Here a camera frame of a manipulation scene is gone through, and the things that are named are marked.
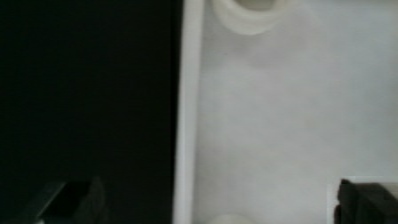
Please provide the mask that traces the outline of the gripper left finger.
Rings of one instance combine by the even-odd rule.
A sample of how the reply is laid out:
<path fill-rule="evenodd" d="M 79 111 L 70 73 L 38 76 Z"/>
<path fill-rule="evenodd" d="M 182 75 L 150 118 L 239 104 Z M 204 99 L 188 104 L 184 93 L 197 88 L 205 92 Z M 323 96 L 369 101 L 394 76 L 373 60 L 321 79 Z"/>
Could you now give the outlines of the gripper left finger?
<path fill-rule="evenodd" d="M 19 220 L 21 224 L 108 224 L 101 179 L 49 182 L 28 202 Z"/>

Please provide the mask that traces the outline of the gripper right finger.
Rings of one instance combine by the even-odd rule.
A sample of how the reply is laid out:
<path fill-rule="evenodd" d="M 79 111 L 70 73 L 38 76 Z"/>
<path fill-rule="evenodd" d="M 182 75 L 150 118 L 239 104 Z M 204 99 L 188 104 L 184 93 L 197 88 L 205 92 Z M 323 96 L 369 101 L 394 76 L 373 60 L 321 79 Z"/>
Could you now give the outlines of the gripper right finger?
<path fill-rule="evenodd" d="M 398 198 L 378 183 L 341 180 L 333 224 L 398 224 Z"/>

